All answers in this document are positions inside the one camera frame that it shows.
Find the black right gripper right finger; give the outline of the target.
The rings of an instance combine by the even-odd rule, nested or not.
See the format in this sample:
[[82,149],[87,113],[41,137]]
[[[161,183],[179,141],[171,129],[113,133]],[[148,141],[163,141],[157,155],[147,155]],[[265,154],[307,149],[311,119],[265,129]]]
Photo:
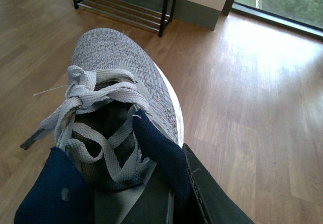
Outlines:
[[191,188],[183,223],[253,223],[228,197],[187,144],[183,145],[183,150]]

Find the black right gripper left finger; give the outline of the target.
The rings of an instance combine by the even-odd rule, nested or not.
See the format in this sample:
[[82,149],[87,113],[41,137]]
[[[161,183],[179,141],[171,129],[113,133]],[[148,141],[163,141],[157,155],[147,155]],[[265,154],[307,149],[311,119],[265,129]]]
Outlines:
[[169,223],[169,185],[160,168],[155,168],[122,223]]

